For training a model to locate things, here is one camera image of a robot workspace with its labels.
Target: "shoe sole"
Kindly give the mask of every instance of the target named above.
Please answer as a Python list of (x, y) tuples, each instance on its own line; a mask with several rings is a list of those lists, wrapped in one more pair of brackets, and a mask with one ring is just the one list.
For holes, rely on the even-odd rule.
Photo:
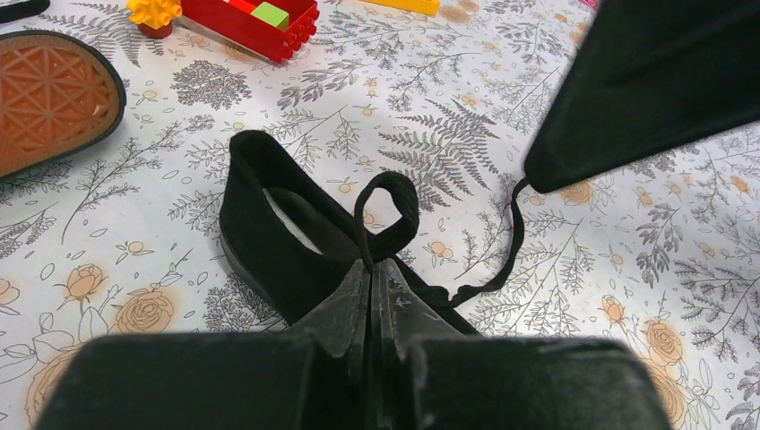
[(126, 94), (97, 50), (54, 31), (0, 36), (0, 177), (112, 134)]
[(240, 259), (235, 254), (235, 251), (232, 250), (232, 246), (229, 244), (229, 241), (224, 234), (224, 228), (221, 226), (221, 221), (219, 227), (221, 231), (221, 250), (224, 252), (225, 257), (227, 257), (229, 267), (232, 268), (232, 270), (240, 277), (240, 280), (248, 285), (248, 287), (251, 288), (254, 293), (256, 293), (264, 302), (266, 302), (267, 305), (271, 306), (274, 310), (277, 310), (277, 306), (272, 301), (272, 298), (266, 294), (266, 291), (264, 291), (263, 288), (261, 288), (261, 285), (259, 285), (254, 276), (244, 268), (243, 264), (240, 262)]

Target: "shoelace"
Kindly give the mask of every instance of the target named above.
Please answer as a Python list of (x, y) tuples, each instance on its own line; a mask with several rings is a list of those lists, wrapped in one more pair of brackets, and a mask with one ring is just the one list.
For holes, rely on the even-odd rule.
[[(449, 299), (448, 290), (440, 286), (417, 287), (413, 289), (414, 292), (433, 307), (455, 308), (480, 293), (501, 289), (512, 273), (517, 252), (523, 245), (525, 238), (525, 224), (517, 205), (517, 196), (526, 186), (528, 186), (528, 179), (523, 178), (514, 186), (512, 191), (512, 199), (509, 202), (509, 208), (512, 212), (512, 243), (509, 246), (509, 254), (504, 266), (489, 282), (481, 286), (462, 285), (451, 299)], [(364, 207), (377, 188), (385, 189), (391, 194), (393, 205), (402, 217), (377, 236), (368, 237), (367, 230), (364, 227)], [(417, 235), (419, 201), (414, 184), (406, 176), (396, 172), (384, 172), (375, 176), (358, 196), (354, 206), (354, 222), (361, 259), (371, 272), (376, 262), (381, 262), (398, 253)]]

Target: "green toy block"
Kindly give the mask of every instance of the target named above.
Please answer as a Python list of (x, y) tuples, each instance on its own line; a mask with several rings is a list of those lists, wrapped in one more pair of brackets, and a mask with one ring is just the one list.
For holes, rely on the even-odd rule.
[(290, 14), (283, 11), (274, 4), (262, 2), (258, 5), (258, 7), (254, 9), (253, 13), (251, 14), (263, 22), (273, 25), (280, 30), (288, 29)]

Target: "red toy container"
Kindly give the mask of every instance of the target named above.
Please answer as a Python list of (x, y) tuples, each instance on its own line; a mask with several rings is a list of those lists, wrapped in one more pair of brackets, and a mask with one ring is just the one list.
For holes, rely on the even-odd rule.
[[(262, 1), (248, 3), (258, 6)], [(319, 11), (315, 0), (267, 1), (290, 15), (287, 30), (280, 30), (223, 0), (182, 0), (182, 14), (275, 63), (282, 63), (314, 36)]]

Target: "table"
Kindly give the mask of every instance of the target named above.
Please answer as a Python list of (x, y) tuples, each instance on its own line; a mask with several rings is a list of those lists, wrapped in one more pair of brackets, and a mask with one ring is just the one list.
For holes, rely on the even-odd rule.
[[(128, 94), (107, 140), (0, 183), (0, 428), (29, 426), (93, 337), (282, 329), (219, 245), (240, 130), (272, 133), (349, 210), (382, 169), (405, 173), (423, 211), (403, 259), (452, 291), (487, 279), (508, 245), (505, 198), (592, 20), (576, 0), (447, 0), (435, 18), (335, 0), (311, 42), (273, 65), (190, 21), (146, 39), (103, 1), (0, 26), (83, 39)], [(488, 156), (415, 144), (446, 133)], [(755, 428), (758, 136), (753, 125), (558, 193), (529, 188), (513, 277), (459, 310), (489, 336), (621, 340), (675, 428)], [(367, 206), (373, 230), (393, 222), (387, 202)]]

